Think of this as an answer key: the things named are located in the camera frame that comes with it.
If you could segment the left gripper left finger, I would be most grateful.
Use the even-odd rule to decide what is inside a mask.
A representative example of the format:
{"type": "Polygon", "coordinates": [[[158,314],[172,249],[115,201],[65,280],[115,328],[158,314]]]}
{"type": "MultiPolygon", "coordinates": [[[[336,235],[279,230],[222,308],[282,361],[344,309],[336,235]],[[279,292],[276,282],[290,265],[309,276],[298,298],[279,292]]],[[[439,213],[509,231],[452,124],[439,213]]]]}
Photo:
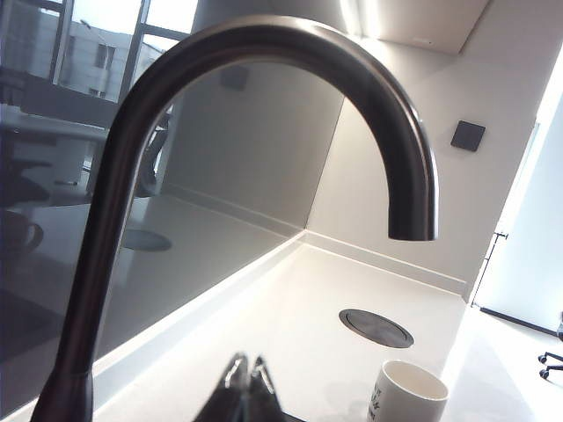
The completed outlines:
{"type": "Polygon", "coordinates": [[[241,421],[248,387],[248,358],[235,353],[200,411],[200,421],[241,421]]]}

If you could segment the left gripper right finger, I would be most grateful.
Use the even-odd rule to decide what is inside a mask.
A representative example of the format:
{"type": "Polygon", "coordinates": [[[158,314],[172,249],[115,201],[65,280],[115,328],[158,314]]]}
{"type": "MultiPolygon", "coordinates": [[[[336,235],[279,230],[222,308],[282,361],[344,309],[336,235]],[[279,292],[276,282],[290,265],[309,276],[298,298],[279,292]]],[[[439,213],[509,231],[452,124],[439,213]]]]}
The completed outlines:
{"type": "Polygon", "coordinates": [[[249,420],[266,422],[285,420],[266,361],[262,356],[256,359],[250,375],[249,420]]]}

